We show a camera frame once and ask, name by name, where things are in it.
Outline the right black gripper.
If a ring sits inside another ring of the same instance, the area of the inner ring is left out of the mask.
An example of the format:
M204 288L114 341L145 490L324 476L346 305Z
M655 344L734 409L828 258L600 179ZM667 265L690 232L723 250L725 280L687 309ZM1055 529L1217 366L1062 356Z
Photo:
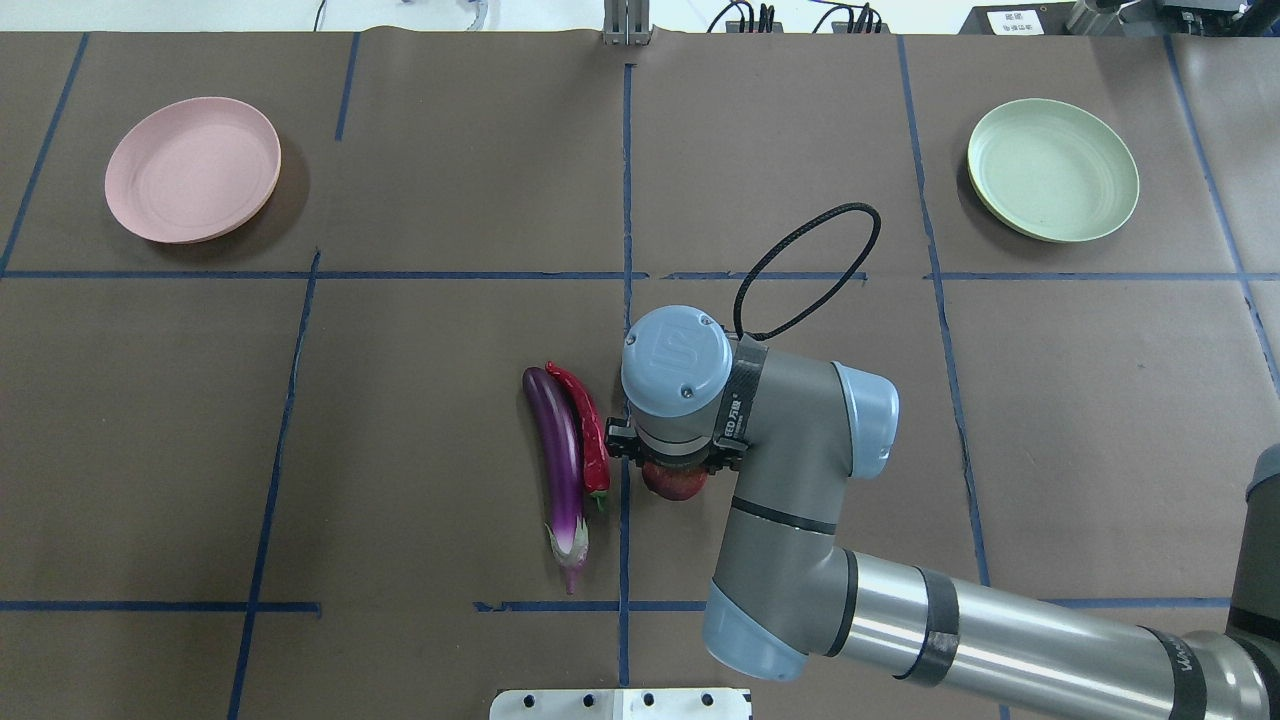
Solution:
M625 457L637 468L655 465L713 475L722 469L737 471L745 457L746 445L724 437L698 437L680 442L658 439L631 421L607 420L605 450L612 457Z

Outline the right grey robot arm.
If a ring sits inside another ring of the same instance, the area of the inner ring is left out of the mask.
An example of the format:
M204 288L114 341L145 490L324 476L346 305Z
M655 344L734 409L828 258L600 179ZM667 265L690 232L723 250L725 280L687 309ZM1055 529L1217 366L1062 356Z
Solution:
M847 484L884 470L899 427L881 375L669 305L625 334L620 379L613 456L737 475L703 620L724 666L791 682L813 656L850 659L1066 719L1277 716L1276 447L1245 491L1224 632L1175 635L838 547Z

